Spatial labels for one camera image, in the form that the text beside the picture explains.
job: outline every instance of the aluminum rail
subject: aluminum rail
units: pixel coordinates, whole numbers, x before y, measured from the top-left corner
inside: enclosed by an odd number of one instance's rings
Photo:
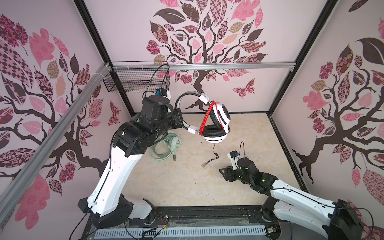
[[[75,120],[80,110],[85,106],[93,91],[109,71],[109,63],[103,63],[99,67],[88,84],[84,87],[81,94],[75,99],[68,111],[52,129],[52,132],[37,148],[32,158],[24,165],[20,173],[15,177],[7,189],[5,189],[0,197],[0,225],[4,223],[11,211],[15,208],[24,192],[29,188],[36,175],[41,170],[41,167],[51,155],[59,141],[63,138],[69,126]]]

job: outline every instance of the black wire basket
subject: black wire basket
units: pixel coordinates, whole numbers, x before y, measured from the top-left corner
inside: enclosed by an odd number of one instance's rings
[[[156,89],[169,90],[169,65],[163,64],[158,68],[129,66],[117,68],[104,78],[108,92],[143,93],[154,92]]]

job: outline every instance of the white headphones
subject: white headphones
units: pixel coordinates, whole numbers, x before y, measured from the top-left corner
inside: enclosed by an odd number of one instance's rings
[[[231,130],[229,128],[229,122],[231,121],[231,117],[229,116],[229,113],[225,108],[225,106],[221,103],[210,101],[209,98],[203,93],[200,94],[198,92],[189,91],[189,92],[183,93],[176,100],[175,109],[180,108],[180,101],[182,97],[184,97],[185,95],[198,96],[203,103],[210,103],[210,106],[208,108],[207,113],[205,114],[205,118],[203,120],[202,125],[200,126],[200,129],[198,127],[189,125],[183,120],[184,128],[187,129],[188,132],[190,133],[193,133],[193,134],[195,134],[196,132],[199,133],[204,137],[204,139],[207,142],[210,142],[210,143],[222,142],[227,137],[227,134]],[[214,124],[205,126],[205,122],[208,118],[208,115],[210,116]]]

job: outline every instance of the beige floor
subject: beige floor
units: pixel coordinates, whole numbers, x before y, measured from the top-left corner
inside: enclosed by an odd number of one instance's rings
[[[185,114],[183,117],[187,123],[199,126],[204,115]],[[239,181],[227,182],[219,173],[220,168],[231,165],[227,153],[239,151],[241,141],[245,143],[245,155],[261,172],[273,174],[299,188],[267,115],[231,114],[231,118],[231,132],[215,146],[220,158],[209,166],[200,168],[201,164],[215,157],[213,144],[185,129],[176,129],[182,141],[176,153],[177,160],[169,158],[158,162],[150,158],[147,150],[130,174],[122,193],[130,198],[146,198],[155,206],[263,204],[266,195]]]

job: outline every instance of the green cable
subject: green cable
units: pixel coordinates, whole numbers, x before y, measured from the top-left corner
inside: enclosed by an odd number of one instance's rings
[[[169,149],[169,152],[164,154],[158,154],[156,152],[156,146],[158,143],[154,144],[149,149],[149,155],[151,156],[151,158],[157,161],[164,161],[172,155],[175,156],[176,150],[179,149],[181,145],[180,137],[175,132],[172,132],[172,131],[169,131],[168,135],[161,142],[163,142],[167,146],[167,148]]]

